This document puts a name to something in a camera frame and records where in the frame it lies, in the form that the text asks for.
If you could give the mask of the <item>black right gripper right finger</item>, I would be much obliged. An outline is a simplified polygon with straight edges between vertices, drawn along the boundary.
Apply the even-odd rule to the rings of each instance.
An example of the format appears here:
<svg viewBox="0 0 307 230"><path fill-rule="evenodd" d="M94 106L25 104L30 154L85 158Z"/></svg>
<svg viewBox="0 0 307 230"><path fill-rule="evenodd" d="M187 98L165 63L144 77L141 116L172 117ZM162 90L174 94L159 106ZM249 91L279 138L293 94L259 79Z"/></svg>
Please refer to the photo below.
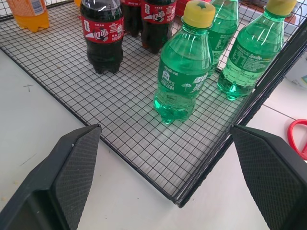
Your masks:
<svg viewBox="0 0 307 230"><path fill-rule="evenodd" d="M307 164L279 136L234 125L245 182L271 230L307 228Z"/></svg>

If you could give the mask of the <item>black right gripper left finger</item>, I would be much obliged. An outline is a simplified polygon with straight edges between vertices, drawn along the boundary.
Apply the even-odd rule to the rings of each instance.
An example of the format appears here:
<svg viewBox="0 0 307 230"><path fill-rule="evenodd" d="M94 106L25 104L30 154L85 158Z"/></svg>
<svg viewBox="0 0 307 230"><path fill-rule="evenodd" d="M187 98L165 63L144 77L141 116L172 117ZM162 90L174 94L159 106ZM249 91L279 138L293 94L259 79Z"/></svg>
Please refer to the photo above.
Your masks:
<svg viewBox="0 0 307 230"><path fill-rule="evenodd" d="M0 213L2 230L75 230L87 201L101 134L99 124L62 136Z"/></svg>

